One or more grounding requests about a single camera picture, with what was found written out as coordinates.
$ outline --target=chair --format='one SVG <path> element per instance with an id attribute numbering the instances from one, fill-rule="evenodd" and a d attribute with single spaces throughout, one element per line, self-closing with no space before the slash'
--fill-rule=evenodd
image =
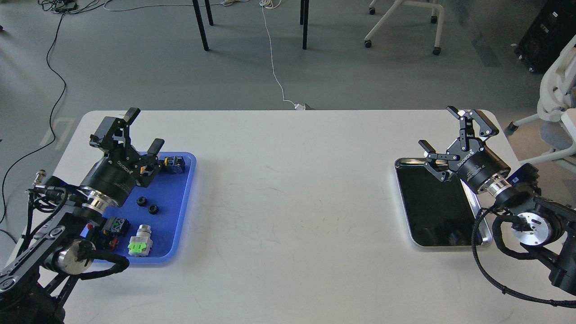
<path id="1" fill-rule="evenodd" d="M 544 73 L 537 113 L 508 125 L 508 130 L 514 132 L 522 125 L 542 120 L 540 137 L 552 147 L 550 151 L 520 163 L 554 161 L 576 172 L 576 164 L 570 161 L 570 156 L 576 155 L 576 110 L 572 108 L 576 108 L 576 36 Z"/>
<path id="2" fill-rule="evenodd" d="M 374 8 L 376 2 L 378 2 L 378 0 L 372 0 L 372 2 L 370 3 L 369 7 L 370 14 L 376 13 L 376 9 Z M 430 17 L 430 22 L 432 24 L 438 23 L 436 29 L 436 41 L 434 42 L 434 50 L 432 51 L 432 53 L 434 55 L 439 55 L 440 51 L 442 50 L 440 48 L 440 37 L 442 37 L 442 26 L 444 25 L 444 8 L 438 4 L 438 0 L 429 0 L 428 2 L 411 1 L 411 0 L 394 0 L 394 3 L 390 7 L 390 9 L 388 9 L 388 11 L 384 14 L 384 16 L 380 18 L 378 23 L 374 26 L 374 28 L 372 28 L 372 30 L 368 33 L 368 35 L 364 37 L 364 46 L 366 48 L 372 47 L 372 41 L 370 39 L 380 29 L 384 21 L 386 21 L 386 19 L 388 19 L 392 15 L 392 13 L 396 11 L 396 9 L 398 9 L 400 5 L 432 8 L 432 17 Z"/>

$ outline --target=chair leg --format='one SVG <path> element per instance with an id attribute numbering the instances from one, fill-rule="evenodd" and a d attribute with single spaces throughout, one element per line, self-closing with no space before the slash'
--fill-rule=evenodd
<path id="1" fill-rule="evenodd" d="M 540 120 L 540 117 L 538 116 L 538 114 L 534 114 L 534 115 L 531 115 L 531 116 L 528 116 L 528 117 L 524 117 L 524 118 L 522 118 L 522 119 L 520 119 L 520 120 L 517 120 L 517 121 L 515 121 L 515 122 L 510 123 L 510 125 L 508 125 L 508 128 L 509 128 L 510 130 L 515 131 L 516 129 L 518 129 L 518 127 L 520 127 L 520 126 L 522 126 L 522 125 L 526 125 L 526 124 L 531 123 L 531 122 L 535 122 L 535 121 L 537 121 L 537 120 Z"/>
<path id="2" fill-rule="evenodd" d="M 210 0 L 204 0 L 206 5 L 206 14 L 208 15 L 208 23 L 210 26 L 214 26 L 214 20 L 212 20 L 212 8 L 210 7 Z"/>
<path id="3" fill-rule="evenodd" d="M 430 0 L 432 3 L 438 3 L 438 0 Z M 438 9 L 432 8 L 432 15 L 430 17 L 430 22 L 435 24 L 438 21 Z"/>
<path id="4" fill-rule="evenodd" d="M 380 20 L 376 23 L 376 25 L 374 26 L 374 28 L 372 28 L 372 30 L 368 33 L 368 35 L 366 35 L 366 37 L 364 37 L 364 42 L 370 41 L 370 38 L 372 38 L 372 36 L 374 36 L 374 34 L 380 29 L 380 27 L 382 26 L 384 21 L 386 21 L 386 19 L 388 19 L 392 15 L 392 13 L 394 13 L 394 11 L 396 11 L 396 9 L 398 9 L 398 7 L 403 2 L 404 2 L 404 0 L 395 0 L 394 1 L 392 6 L 390 7 L 390 9 L 388 9 L 388 11 L 384 14 L 384 16 L 382 16 L 382 18 L 380 18 Z"/>
<path id="5" fill-rule="evenodd" d="M 372 0 L 372 2 L 370 3 L 370 6 L 368 6 L 368 12 L 370 14 L 376 13 L 376 2 L 378 2 L 378 0 Z"/>
<path id="6" fill-rule="evenodd" d="M 432 8 L 438 11 L 438 26 L 436 27 L 436 41 L 434 41 L 434 55 L 440 54 L 440 38 L 442 38 L 442 27 L 444 26 L 444 7 L 433 2 L 404 1 L 404 5 L 414 7 Z"/>
<path id="7" fill-rule="evenodd" d="M 530 159 L 526 159 L 520 161 L 520 164 L 524 163 L 532 163 L 538 164 L 543 162 L 555 161 L 560 160 L 565 157 L 569 157 L 576 153 L 576 110 L 573 112 L 569 109 L 567 112 L 562 114 L 561 119 L 562 125 L 564 126 L 564 130 L 568 133 L 570 138 L 572 138 L 572 145 L 564 150 L 557 150 L 552 153 L 545 153 L 541 156 L 532 157 Z"/>

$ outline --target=blue tray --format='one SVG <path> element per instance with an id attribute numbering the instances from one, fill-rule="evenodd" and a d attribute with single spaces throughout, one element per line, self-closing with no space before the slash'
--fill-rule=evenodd
<path id="1" fill-rule="evenodd" d="M 169 156 L 182 156 L 186 163 L 184 173 L 169 174 L 160 172 L 148 186 L 148 188 L 134 187 L 128 199 L 121 208 L 109 207 L 104 212 L 104 217 L 126 218 L 130 222 L 130 229 L 126 236 L 119 237 L 118 247 L 115 254 L 123 255 L 130 260 L 130 263 L 163 263 L 169 260 L 176 250 L 182 232 L 182 223 L 186 215 L 188 197 L 194 169 L 196 167 L 196 157 L 188 152 L 161 152 L 160 159 Z M 140 196 L 146 197 L 148 203 L 140 207 L 136 204 L 136 199 Z M 157 205 L 159 211 L 152 215 L 148 213 L 150 205 Z M 128 254 L 128 243 L 130 237 L 136 235 L 136 231 L 141 224 L 151 226 L 154 242 L 147 257 L 133 257 Z"/>

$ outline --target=power cord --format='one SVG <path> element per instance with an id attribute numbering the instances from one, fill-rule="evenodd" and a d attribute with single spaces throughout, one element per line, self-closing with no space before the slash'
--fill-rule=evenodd
<path id="1" fill-rule="evenodd" d="M 282 2 L 282 0 L 280 0 L 280 2 L 278 2 L 278 4 L 276 6 L 274 6 L 274 4 L 272 3 L 272 0 L 261 0 L 260 1 L 260 6 L 262 7 L 262 16 L 264 17 L 264 26 L 266 27 L 266 32 L 268 33 L 268 41 L 270 42 L 270 62 L 272 63 L 272 74 L 274 75 L 274 78 L 276 79 L 276 83 L 278 83 L 278 85 L 280 86 L 280 90 L 282 90 L 282 101 L 284 102 L 289 102 L 291 104 L 294 105 L 294 108 L 297 110 L 302 110 L 302 109 L 298 109 L 299 107 L 303 107 L 300 104 L 295 104 L 293 101 L 286 99 L 286 97 L 284 96 L 284 87 L 280 84 L 280 81 L 278 81 L 278 77 L 276 76 L 276 71 L 274 70 L 274 55 L 272 53 L 272 37 L 270 37 L 270 30 L 268 29 L 268 24 L 266 23 L 266 14 L 264 14 L 264 9 L 275 9 L 277 8 L 280 3 Z"/>
<path id="2" fill-rule="evenodd" d="M 272 0 L 260 0 L 260 6 L 266 9 L 276 9 L 280 3 L 282 3 L 282 0 L 279 0 L 277 5 L 274 5 Z"/>
<path id="3" fill-rule="evenodd" d="M 56 101 L 56 103 L 54 103 L 54 106 L 52 106 L 52 110 L 50 111 L 50 118 L 48 120 L 49 126 L 50 126 L 50 132 L 52 133 L 52 140 L 50 142 L 48 142 L 47 144 L 45 144 L 44 146 L 42 146 L 39 149 L 36 149 L 28 154 L 26 154 L 23 157 L 20 157 L 18 160 L 16 160 L 16 162 L 14 162 L 9 168 L 8 170 L 6 170 L 6 173 L 4 174 L 4 178 L 2 179 L 2 205 L 4 207 L 4 212 L 2 213 L 2 218 L 0 219 L 0 224 L 2 224 L 2 222 L 4 221 L 4 219 L 6 218 L 7 215 L 7 206 L 6 206 L 6 197 L 4 194 L 4 186 L 6 184 L 6 177 L 8 176 L 8 173 L 10 172 L 10 170 L 12 170 L 12 168 L 20 161 L 22 161 L 23 159 L 25 159 L 26 157 L 48 147 L 49 145 L 51 145 L 52 143 L 54 143 L 56 141 L 56 133 L 54 132 L 54 128 L 52 127 L 52 116 L 54 115 L 54 109 L 56 109 L 56 106 L 58 105 L 58 103 L 60 102 L 60 100 L 62 99 L 62 97 L 64 96 L 64 93 L 66 92 L 66 88 L 67 88 L 67 84 L 66 81 L 64 80 L 64 78 L 62 78 L 62 76 L 56 72 L 52 66 L 50 65 L 50 52 L 52 51 L 52 49 L 54 48 L 54 45 L 56 44 L 56 39 L 58 39 L 58 32 L 60 31 L 60 26 L 62 25 L 62 19 L 64 18 L 65 14 L 61 14 L 60 16 L 60 21 L 58 22 L 58 27 L 56 29 L 56 35 L 54 36 L 54 40 L 52 41 L 52 45 L 50 45 L 50 48 L 48 49 L 48 52 L 46 53 L 46 64 L 48 65 L 48 68 L 50 70 L 52 70 L 52 72 L 54 72 L 59 78 L 60 80 L 62 80 L 62 82 L 64 82 L 64 88 L 62 89 L 62 93 L 60 93 L 60 96 L 58 97 L 58 100 Z M 2 233 L 7 234 L 12 241 L 14 241 L 14 244 L 17 243 L 16 238 L 8 233 L 8 231 L 4 231 L 3 229 L 0 229 L 0 231 L 2 231 Z"/>
<path id="4" fill-rule="evenodd" d="M 112 2 L 113 0 L 107 0 L 104 3 L 104 9 L 106 9 L 109 12 L 127 12 L 130 10 L 136 10 L 136 9 L 142 9 L 142 8 L 150 8 L 150 7 L 166 7 L 166 6 L 193 6 L 189 3 L 174 3 L 174 4 L 162 4 L 162 5 L 147 5 L 147 6 L 140 6 L 140 7 L 134 7 L 134 8 L 128 8 L 128 9 L 109 9 L 108 7 L 106 7 L 107 4 L 109 4 L 110 2 Z M 250 0 L 222 0 L 220 3 L 211 3 L 210 6 L 224 6 L 224 7 L 228 7 L 233 5 L 235 2 L 248 2 Z"/>
<path id="5" fill-rule="evenodd" d="M 79 14 L 88 12 L 104 5 L 100 4 L 96 6 L 99 1 L 100 0 L 92 0 L 86 6 L 78 8 L 75 0 L 37 0 L 38 4 L 42 6 L 43 11 L 56 14 Z"/>
<path id="6" fill-rule="evenodd" d="M 220 4 L 224 7 L 232 6 L 235 2 L 248 2 L 250 0 L 222 0 Z"/>

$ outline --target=white table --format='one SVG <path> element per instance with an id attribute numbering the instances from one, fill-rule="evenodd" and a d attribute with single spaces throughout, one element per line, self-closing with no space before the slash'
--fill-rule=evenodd
<path id="1" fill-rule="evenodd" d="M 85 115 L 55 175 L 80 183 L 101 157 L 89 134 L 123 113 Z M 457 135 L 447 111 L 144 111 L 137 149 L 159 137 L 198 159 L 180 247 L 163 265 L 79 282 L 66 323 L 574 322 L 574 310 L 502 295 L 468 249 L 410 241 L 393 163 L 421 157 L 420 139 L 444 152 Z M 503 134 L 488 145 L 519 166 Z M 480 257 L 513 289 L 576 299 L 537 261 L 494 244 Z"/>

